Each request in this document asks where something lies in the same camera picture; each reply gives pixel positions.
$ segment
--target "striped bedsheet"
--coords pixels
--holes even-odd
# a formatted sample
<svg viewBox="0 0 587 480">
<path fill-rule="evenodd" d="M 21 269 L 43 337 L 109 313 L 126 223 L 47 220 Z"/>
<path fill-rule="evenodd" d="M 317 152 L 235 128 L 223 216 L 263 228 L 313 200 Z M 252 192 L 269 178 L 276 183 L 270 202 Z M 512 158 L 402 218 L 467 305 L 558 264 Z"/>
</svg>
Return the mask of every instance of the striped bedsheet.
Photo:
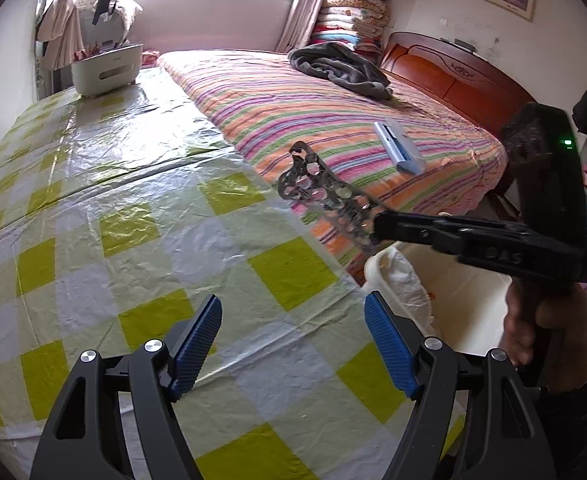
<svg viewBox="0 0 587 480">
<path fill-rule="evenodd" d="M 490 133 L 398 81 L 394 98 L 377 102 L 292 69 L 283 54 L 192 50 L 163 54 L 158 64 L 269 184 L 289 168 L 288 148 L 304 140 L 340 178 L 393 209 L 464 214 L 495 187 L 507 164 Z M 403 124 L 426 157 L 424 174 L 395 170 L 373 129 L 373 121 L 386 117 Z M 348 239 L 296 209 L 340 263 L 361 264 Z"/>
</svg>

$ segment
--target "pink curtain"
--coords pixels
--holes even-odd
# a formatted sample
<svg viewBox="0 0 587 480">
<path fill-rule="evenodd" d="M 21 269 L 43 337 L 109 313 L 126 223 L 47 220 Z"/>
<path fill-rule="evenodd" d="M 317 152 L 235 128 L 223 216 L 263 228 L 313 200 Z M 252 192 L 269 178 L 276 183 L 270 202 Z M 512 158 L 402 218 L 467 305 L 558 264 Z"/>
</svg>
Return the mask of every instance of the pink curtain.
<svg viewBox="0 0 587 480">
<path fill-rule="evenodd" d="M 55 70 L 71 64 L 73 53 L 84 48 L 80 18 L 73 0 L 53 0 L 42 17 L 38 41 L 48 41 L 42 66 Z"/>
<path fill-rule="evenodd" d="M 286 54 L 309 44 L 321 6 L 322 0 L 295 0 L 275 51 Z"/>
</svg>

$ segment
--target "yellow checkered tablecloth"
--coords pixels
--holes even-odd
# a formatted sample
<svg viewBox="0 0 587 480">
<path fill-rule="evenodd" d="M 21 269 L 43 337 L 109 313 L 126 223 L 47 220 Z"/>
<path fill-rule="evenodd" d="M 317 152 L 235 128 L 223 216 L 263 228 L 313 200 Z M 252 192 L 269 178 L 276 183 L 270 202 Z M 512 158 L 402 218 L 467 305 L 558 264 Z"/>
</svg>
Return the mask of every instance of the yellow checkered tablecloth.
<svg viewBox="0 0 587 480">
<path fill-rule="evenodd" d="M 204 478 L 381 478 L 413 404 L 362 292 L 171 79 L 138 81 L 39 102 L 0 144 L 0 457 L 28 476 L 82 351 L 129 352 L 215 293 L 214 351 L 175 405 Z"/>
</svg>

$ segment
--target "white wall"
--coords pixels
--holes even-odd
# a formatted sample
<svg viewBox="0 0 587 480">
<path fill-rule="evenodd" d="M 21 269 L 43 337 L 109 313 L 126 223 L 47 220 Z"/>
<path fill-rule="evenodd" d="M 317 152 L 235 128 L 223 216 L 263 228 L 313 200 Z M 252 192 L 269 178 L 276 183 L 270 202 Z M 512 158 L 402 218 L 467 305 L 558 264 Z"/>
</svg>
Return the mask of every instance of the white wall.
<svg viewBox="0 0 587 480">
<path fill-rule="evenodd" d="M 36 0 L 6 0 L 0 7 L 0 140 L 37 99 L 35 4 Z"/>
<path fill-rule="evenodd" d="M 532 23 L 484 0 L 416 0 L 406 30 L 476 45 L 545 104 L 571 110 L 587 89 L 581 0 L 537 0 Z"/>
<path fill-rule="evenodd" d="M 291 0 L 135 0 L 144 9 L 129 39 L 145 49 L 273 50 Z"/>
</svg>

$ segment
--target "wooden headboard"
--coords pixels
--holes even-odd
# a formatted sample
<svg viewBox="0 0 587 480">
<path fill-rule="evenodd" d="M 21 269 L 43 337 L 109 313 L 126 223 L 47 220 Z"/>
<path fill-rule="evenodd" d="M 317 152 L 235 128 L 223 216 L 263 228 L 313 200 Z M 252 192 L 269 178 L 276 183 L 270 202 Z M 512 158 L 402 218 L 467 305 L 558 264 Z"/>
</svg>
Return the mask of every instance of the wooden headboard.
<svg viewBox="0 0 587 480">
<path fill-rule="evenodd" d="M 389 37 L 381 69 L 419 89 L 500 140 L 502 126 L 529 92 L 489 62 L 445 41 L 413 32 Z"/>
</svg>

